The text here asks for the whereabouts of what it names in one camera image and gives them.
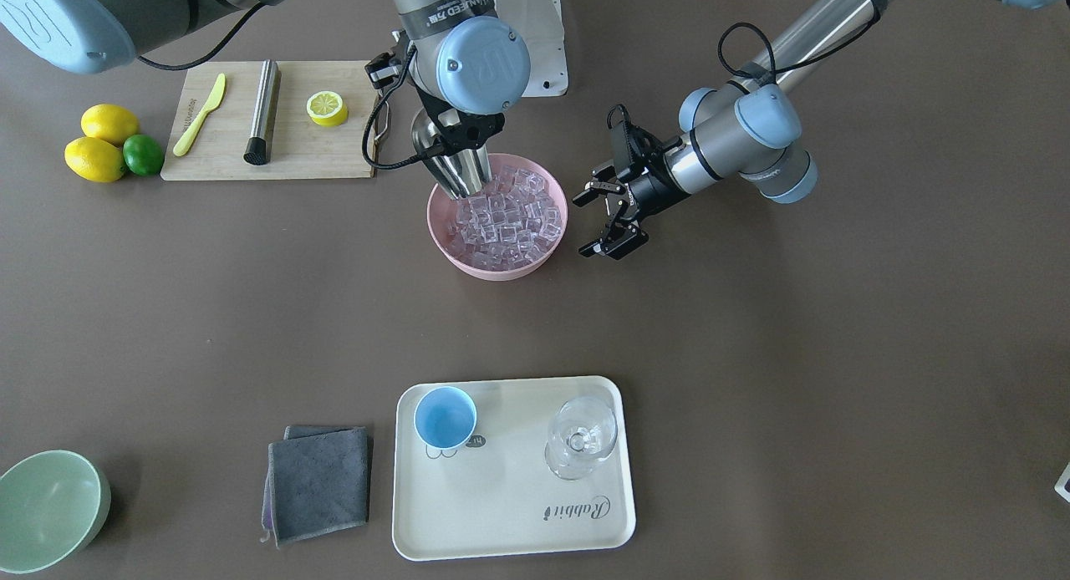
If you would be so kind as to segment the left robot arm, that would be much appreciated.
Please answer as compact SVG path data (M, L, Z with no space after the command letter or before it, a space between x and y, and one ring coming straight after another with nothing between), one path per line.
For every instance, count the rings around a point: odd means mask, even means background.
M817 162L800 144L800 119L788 91L817 63L863 36L895 0L817 0L778 39L760 34L763 51L734 67L721 89L696 89L681 104L677 137L661 140L615 105L605 118L612 161L591 173L576 207L605 200L601 234L582 257L620 260L647 242L643 219L742 175L779 204L806 198L817 184Z

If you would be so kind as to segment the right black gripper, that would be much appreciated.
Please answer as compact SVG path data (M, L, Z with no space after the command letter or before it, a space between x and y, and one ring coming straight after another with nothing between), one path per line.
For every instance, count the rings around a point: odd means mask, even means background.
M415 86L421 96L425 119L415 119L415 153L417 161L459 154L463 150L479 150L504 128L504 113L467 113L452 107L445 100Z

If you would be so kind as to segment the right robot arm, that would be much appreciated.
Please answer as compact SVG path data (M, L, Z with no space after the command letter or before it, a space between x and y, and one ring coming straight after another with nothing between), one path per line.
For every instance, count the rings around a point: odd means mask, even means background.
M3 25L31 52L58 68L100 74L175 42L207 24L286 0L3 0ZM478 150L504 126L530 80L521 34L496 16L496 0L393 0L399 50L367 67L376 88L416 85L428 137L414 161Z

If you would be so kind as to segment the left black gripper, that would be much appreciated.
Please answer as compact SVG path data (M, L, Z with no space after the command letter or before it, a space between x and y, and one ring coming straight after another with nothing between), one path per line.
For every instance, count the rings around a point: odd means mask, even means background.
M666 154L683 146L683 139L657 139L630 120L620 120L610 129L613 166L597 166L591 180L572 198L575 207L587 207L603 196L608 220L603 233L578 249L582 257L620 260L642 247L649 234L639 224L666 208L689 198L670 173Z

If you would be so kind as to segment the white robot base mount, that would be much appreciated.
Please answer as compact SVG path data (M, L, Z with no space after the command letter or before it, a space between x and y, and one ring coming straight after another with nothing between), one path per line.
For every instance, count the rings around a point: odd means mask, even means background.
M569 73L561 0L496 0L496 16L523 36L531 71L523 98L567 93Z

